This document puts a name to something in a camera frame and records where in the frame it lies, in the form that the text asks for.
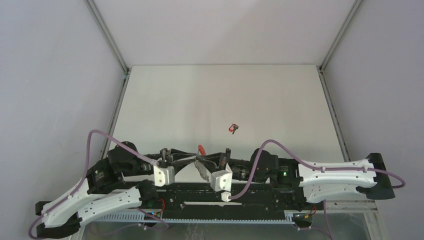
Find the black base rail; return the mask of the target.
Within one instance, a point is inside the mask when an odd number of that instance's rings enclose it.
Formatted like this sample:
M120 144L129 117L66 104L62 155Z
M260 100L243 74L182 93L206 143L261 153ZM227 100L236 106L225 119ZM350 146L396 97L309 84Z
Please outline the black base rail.
M158 197L137 206L163 210L168 220L200 221L284 221L289 212L321 211L322 202L308 203L302 188L282 190L253 183L243 196L229 202L213 191L209 183L177 182L157 188Z

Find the grey aluminium frame rail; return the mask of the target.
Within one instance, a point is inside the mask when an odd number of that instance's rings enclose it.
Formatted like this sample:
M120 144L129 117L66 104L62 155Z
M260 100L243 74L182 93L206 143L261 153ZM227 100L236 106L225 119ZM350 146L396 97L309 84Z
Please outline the grey aluminium frame rail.
M346 162L349 162L351 157L343 126L343 102L341 101L342 97L338 87L340 86L339 77L342 75L339 69L346 70L348 69L348 65L340 58L340 53L342 52L341 48L343 47L345 38L349 34L350 28L361 12L365 2L365 0L353 1L323 60L316 66L340 151Z

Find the key with red tag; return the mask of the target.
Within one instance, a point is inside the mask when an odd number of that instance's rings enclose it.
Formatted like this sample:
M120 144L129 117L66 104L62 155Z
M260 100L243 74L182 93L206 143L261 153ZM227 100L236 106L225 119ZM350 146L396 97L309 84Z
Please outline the key with red tag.
M235 123L233 123L229 128L228 128L228 131L232 134L232 135L234 135L235 134L235 132L236 132L236 130L239 128L239 126L237 125L237 124L235 124Z

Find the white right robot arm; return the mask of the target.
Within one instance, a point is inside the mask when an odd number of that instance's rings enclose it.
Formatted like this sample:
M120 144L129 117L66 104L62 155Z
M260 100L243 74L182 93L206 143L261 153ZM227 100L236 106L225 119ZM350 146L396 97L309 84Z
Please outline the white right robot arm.
M369 200L395 198L379 153L357 161L322 163L280 158L261 148L250 160L233 159L227 149L198 155L195 160L210 172L210 186L221 193L224 202L241 198L253 183L268 183L272 190L292 192L290 201L297 209L343 195L364 195Z

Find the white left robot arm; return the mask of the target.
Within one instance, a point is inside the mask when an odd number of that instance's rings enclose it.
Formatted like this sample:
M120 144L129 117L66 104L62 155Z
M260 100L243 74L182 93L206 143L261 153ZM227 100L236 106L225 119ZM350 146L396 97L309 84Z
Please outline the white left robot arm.
M40 223L31 238L62 239L115 211L153 208L160 201L157 188L170 185L195 157L196 153L173 148L141 155L132 142L118 144L105 158L86 167L72 189L56 200L35 204Z

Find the left aluminium frame post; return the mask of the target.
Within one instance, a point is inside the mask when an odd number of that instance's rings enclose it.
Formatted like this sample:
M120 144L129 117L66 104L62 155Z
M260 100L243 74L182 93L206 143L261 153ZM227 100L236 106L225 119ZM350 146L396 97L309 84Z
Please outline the left aluminium frame post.
M102 16L102 13L97 6L96 2L94 0L84 0L84 3L87 6L87 9L89 10L90 14L92 15L93 20L95 21L97 27L100 30L100 33L102 34L105 42L107 43L108 47L110 48L113 56L115 57L116 61L118 62L122 72L127 75L130 71L130 68L128 67L126 61L124 60L124 57L104 19Z

